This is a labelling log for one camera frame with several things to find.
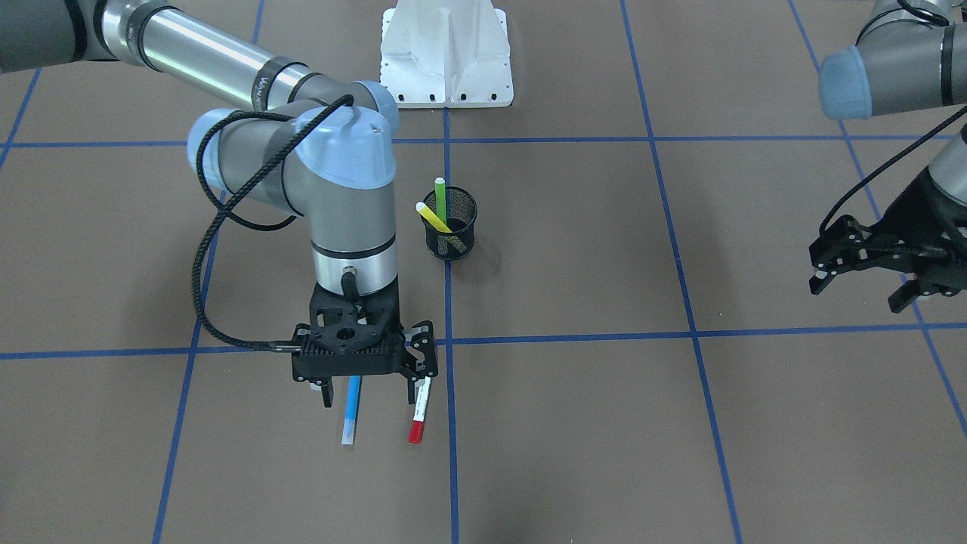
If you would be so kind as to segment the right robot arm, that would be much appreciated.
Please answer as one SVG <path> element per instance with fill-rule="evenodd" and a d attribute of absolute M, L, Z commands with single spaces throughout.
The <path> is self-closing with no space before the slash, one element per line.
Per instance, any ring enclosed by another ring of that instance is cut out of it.
<path fill-rule="evenodd" d="M 196 316 L 221 343 L 288 354 L 293 379 L 332 405 L 336 376 L 398 374 L 421 403 L 437 376 L 433 325 L 400 319 L 394 136 L 400 113 L 377 82 L 336 82 L 297 60 L 185 14 L 166 1 L 4 1 L 2 72 L 123 62 L 220 97 L 200 116 L 187 158 L 215 207 L 191 265 Z M 310 320 L 289 340 L 237 338 L 215 326 L 202 268 L 232 221 L 261 232 L 310 226 Z"/>

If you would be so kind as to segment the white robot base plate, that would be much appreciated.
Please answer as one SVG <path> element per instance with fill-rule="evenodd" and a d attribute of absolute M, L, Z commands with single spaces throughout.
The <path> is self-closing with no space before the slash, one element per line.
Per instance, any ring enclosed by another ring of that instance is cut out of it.
<path fill-rule="evenodd" d="M 507 14 L 490 1 L 400 1 L 383 11 L 380 83 L 401 108 L 514 102 Z"/>

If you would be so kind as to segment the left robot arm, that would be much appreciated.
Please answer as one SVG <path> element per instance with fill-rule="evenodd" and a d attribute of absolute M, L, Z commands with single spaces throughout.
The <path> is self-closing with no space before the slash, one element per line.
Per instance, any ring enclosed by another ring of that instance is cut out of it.
<path fill-rule="evenodd" d="M 832 120 L 870 119 L 957 107 L 929 138 L 965 116 L 965 6 L 960 1 L 877 1 L 849 48 L 820 64 L 818 94 Z M 916 299 L 953 297 L 966 286 L 966 145 L 958 131 L 871 226 L 839 210 L 871 181 L 853 186 L 826 214 L 809 246 L 809 289 L 819 294 L 847 272 L 881 268 L 908 280 L 888 297 L 899 313 Z"/>

